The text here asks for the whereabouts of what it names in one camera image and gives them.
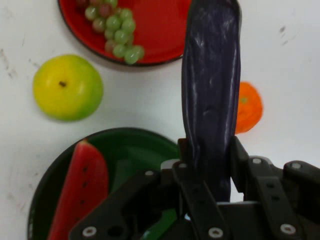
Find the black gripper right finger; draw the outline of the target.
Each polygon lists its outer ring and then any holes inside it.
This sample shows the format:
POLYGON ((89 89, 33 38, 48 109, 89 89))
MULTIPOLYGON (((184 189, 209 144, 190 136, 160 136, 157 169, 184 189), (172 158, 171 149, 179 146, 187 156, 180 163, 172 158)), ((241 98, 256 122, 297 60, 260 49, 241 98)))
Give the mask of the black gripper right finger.
POLYGON ((230 173, 244 200, 262 208, 262 227, 270 240, 320 238, 320 169, 294 160, 278 168, 263 157, 249 156, 233 136, 230 173))

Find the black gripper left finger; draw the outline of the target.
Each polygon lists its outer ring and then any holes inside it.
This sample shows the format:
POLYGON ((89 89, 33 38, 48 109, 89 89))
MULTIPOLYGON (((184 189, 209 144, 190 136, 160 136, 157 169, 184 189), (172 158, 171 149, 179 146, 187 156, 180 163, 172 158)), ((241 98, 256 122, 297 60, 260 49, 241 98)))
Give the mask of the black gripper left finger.
POLYGON ((138 172, 69 233, 71 240, 137 240, 173 209, 177 219, 164 239, 228 240, 231 231, 204 180, 191 164, 187 139, 170 169, 138 172))

